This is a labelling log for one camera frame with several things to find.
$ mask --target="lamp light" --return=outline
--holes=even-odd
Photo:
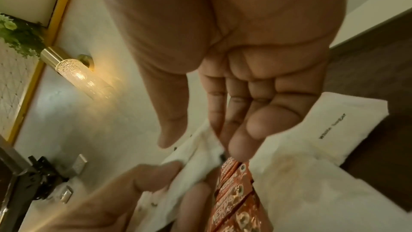
[[[48,47],[40,58],[93,100],[113,96],[113,87],[93,72],[94,62],[90,56],[79,55],[73,59],[58,47]]]

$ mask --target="gold lamp fixture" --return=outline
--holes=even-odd
[[[61,48],[54,46],[44,49],[40,58],[93,100],[109,99],[113,96],[113,87],[93,72],[92,57],[79,55],[74,59]]]

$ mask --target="hand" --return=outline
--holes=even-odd
[[[124,173],[76,208],[56,218],[38,232],[124,232],[143,191],[157,191],[169,185],[181,170],[180,162],[161,166],[139,165]],[[183,198],[179,216],[164,231],[202,231],[205,206],[211,189],[195,185]]]
[[[162,133],[187,127],[186,73],[199,69],[209,120],[239,161],[298,124],[319,97],[346,0],[105,0],[136,59]],[[226,107],[227,93],[231,96]]]

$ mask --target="framed picture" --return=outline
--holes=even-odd
[[[69,0],[0,0],[0,135],[14,144]]]

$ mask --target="green leaves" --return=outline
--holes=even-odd
[[[24,58],[40,57],[45,48],[41,26],[0,14],[0,37]]]

